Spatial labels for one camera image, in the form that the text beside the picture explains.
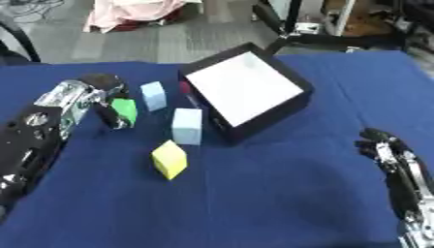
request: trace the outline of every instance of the blue fabric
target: blue fabric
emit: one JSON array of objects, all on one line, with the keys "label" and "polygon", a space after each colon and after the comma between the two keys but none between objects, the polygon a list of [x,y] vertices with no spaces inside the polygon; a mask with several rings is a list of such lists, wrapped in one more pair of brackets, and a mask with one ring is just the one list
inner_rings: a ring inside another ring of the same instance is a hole
[{"label": "blue fabric", "polygon": [[[238,146],[205,125],[183,146],[189,168],[168,182],[149,153],[188,107],[176,65],[140,62],[0,68],[0,121],[62,79],[115,73],[138,101],[136,128],[86,116],[53,169],[0,227],[8,248],[396,247],[380,170],[357,155],[366,126],[406,140],[434,165],[434,83],[400,52],[290,55],[316,87],[310,105]],[[147,113],[140,85],[160,80],[169,108]]]}]

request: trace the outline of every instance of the green cube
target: green cube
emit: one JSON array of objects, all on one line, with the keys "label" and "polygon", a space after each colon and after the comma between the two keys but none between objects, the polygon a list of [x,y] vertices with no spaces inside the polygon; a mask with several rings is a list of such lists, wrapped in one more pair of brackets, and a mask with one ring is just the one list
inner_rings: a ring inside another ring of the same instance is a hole
[{"label": "green cube", "polygon": [[119,115],[124,116],[130,121],[131,127],[134,127],[138,117],[138,109],[136,108],[136,102],[134,100],[116,98],[111,102],[111,106]]}]

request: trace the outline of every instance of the pink cloth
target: pink cloth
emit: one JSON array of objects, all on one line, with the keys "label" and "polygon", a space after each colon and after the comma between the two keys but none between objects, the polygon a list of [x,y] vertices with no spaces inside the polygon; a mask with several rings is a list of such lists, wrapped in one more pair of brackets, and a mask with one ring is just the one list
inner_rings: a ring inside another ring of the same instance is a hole
[{"label": "pink cloth", "polygon": [[156,20],[182,7],[185,0],[95,0],[83,31],[90,32],[91,26],[107,33],[124,20]]}]

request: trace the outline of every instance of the metal robot hand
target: metal robot hand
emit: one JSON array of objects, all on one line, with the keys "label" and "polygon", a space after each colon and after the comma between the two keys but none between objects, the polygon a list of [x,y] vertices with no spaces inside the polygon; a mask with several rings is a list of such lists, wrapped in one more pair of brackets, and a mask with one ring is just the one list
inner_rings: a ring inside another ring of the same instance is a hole
[{"label": "metal robot hand", "polygon": [[403,247],[434,247],[433,180],[425,164],[399,138],[367,128],[356,141],[361,155],[373,159],[386,175]]},{"label": "metal robot hand", "polygon": [[111,129],[132,126],[110,105],[115,98],[128,99],[118,76],[64,80],[0,128],[0,219],[33,190],[88,111],[95,109]]}]

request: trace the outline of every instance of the yellow cube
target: yellow cube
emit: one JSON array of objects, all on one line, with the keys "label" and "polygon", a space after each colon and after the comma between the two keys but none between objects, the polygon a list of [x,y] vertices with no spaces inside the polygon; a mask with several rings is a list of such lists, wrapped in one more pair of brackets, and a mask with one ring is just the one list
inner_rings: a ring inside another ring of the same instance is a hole
[{"label": "yellow cube", "polygon": [[168,180],[174,179],[187,168],[187,154],[172,140],[155,149],[152,152],[152,159],[157,170]]}]

